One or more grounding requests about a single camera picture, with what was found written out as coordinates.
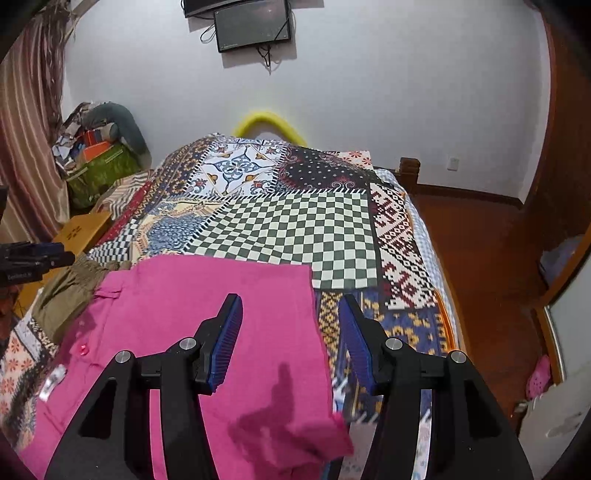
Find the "pink pants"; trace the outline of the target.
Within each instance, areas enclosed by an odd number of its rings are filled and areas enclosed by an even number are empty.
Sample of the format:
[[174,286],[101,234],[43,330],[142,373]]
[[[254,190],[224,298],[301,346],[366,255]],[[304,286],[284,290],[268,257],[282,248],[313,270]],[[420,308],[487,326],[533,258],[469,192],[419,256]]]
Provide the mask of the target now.
[[307,266],[159,255],[109,273],[22,461],[40,479],[317,479],[353,452]]

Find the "olive green pants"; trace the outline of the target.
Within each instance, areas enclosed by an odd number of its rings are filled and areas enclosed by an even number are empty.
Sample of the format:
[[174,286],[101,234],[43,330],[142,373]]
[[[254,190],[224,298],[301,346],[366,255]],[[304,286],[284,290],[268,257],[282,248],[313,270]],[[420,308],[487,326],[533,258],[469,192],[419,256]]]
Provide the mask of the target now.
[[70,324],[94,297],[95,290],[110,272],[129,270],[131,262],[99,263],[80,255],[74,263],[52,277],[35,301],[32,318],[47,338],[59,345]]

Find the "striped red gold curtain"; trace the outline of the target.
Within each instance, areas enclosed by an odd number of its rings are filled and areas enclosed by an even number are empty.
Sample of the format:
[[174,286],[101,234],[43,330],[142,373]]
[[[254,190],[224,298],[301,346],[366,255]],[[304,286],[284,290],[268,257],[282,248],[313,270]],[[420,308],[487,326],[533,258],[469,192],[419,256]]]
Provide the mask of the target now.
[[67,186],[52,147],[62,128],[67,1],[50,1],[1,62],[1,241],[44,242],[69,220]]

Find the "wooden lap desk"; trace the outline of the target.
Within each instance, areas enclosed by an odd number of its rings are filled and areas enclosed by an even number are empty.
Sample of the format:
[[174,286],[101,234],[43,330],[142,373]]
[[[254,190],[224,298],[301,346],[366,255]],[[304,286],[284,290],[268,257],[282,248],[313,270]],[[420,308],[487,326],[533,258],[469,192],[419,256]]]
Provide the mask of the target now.
[[[53,242],[61,243],[65,251],[72,252],[78,257],[95,246],[111,224],[112,220],[108,211],[73,216],[53,239]],[[21,288],[13,309],[17,318],[21,319],[25,315],[32,305],[37,291],[60,271],[61,268],[53,269],[44,274],[41,280],[25,284]]]

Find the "pink slipper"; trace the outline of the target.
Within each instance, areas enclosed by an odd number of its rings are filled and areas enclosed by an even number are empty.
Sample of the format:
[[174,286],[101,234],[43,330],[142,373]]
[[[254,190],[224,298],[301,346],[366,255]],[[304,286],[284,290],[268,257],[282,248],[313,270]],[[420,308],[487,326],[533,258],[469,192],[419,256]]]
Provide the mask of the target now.
[[543,355],[537,362],[526,382],[526,398],[533,400],[541,396],[552,380],[551,362],[548,355]]

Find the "green storage bag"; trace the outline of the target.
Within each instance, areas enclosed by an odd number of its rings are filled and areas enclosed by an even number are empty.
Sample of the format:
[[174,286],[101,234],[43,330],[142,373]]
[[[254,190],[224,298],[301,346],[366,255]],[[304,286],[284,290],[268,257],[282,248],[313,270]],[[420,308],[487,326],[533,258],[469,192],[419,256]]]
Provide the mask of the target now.
[[91,207],[117,180],[140,170],[132,152],[115,144],[66,178],[70,201],[79,209]]

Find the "grey plush toy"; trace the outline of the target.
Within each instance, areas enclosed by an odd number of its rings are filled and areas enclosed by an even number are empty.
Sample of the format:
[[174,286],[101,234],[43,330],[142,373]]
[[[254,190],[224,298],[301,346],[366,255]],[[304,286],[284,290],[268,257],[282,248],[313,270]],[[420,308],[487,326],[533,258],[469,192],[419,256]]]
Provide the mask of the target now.
[[117,126],[120,138],[134,154],[141,156],[148,153],[145,138],[126,107],[113,102],[104,102],[88,110],[82,117],[82,125],[86,129],[98,128],[108,123],[114,123]]

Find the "brown wooden door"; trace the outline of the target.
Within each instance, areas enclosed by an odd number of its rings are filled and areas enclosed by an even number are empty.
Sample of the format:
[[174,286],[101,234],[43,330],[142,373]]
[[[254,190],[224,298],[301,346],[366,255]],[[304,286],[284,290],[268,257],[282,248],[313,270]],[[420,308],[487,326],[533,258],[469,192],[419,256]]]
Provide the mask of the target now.
[[532,257],[590,224],[590,63],[562,28],[544,22],[550,54],[549,118],[525,205]]

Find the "yellow foam arch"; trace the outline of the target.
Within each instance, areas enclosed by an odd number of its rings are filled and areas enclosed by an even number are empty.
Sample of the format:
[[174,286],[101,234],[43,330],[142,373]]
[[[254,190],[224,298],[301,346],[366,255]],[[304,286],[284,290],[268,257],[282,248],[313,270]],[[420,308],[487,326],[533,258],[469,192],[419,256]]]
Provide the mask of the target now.
[[277,134],[288,143],[308,147],[308,142],[304,140],[304,137],[287,120],[270,111],[249,112],[249,114],[245,115],[239,121],[235,129],[233,129],[232,135],[245,138],[249,134],[262,130],[263,126],[266,126],[270,132]]

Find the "patchwork patterned bedspread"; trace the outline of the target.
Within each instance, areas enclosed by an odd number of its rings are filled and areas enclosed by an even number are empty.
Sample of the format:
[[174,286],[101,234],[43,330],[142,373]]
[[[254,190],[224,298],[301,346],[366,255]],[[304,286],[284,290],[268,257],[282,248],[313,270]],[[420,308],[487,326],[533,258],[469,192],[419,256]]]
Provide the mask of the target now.
[[311,268],[335,408],[353,423],[362,474],[379,407],[363,401],[341,341],[338,304],[366,313],[421,352],[458,342],[457,313],[427,227],[400,174],[367,151],[322,152],[280,141],[209,136],[171,154],[86,254],[94,266],[201,255]]

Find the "small black monitor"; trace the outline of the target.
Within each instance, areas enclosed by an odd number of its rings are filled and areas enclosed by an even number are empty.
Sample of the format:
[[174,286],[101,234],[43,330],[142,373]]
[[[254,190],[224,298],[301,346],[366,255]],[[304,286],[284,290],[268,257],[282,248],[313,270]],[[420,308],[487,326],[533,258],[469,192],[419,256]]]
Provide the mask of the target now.
[[219,53],[291,39],[290,4],[283,0],[244,1],[213,12]]

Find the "white wall socket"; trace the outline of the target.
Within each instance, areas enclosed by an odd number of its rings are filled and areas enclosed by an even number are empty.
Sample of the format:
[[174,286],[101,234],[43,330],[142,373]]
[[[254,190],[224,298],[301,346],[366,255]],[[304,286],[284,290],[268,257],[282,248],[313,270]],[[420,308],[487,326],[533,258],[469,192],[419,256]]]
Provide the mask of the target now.
[[460,160],[458,158],[452,157],[449,161],[448,161],[448,165],[447,165],[447,169],[449,171],[453,171],[456,172],[459,170],[459,165],[460,165]]

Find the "wooden bed post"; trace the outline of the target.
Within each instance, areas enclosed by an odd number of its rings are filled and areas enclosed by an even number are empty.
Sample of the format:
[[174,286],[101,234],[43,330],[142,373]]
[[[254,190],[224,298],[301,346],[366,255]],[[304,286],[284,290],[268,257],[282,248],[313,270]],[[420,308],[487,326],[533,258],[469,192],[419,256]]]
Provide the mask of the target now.
[[394,176],[408,193],[413,194],[418,186],[420,170],[421,162],[419,159],[402,157]]

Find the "black wall television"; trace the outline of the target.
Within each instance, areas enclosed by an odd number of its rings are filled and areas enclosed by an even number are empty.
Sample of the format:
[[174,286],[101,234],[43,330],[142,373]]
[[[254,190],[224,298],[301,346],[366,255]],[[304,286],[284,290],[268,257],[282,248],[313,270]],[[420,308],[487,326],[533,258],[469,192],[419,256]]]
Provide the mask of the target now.
[[180,5],[184,17],[189,18],[239,2],[240,0],[181,0]]

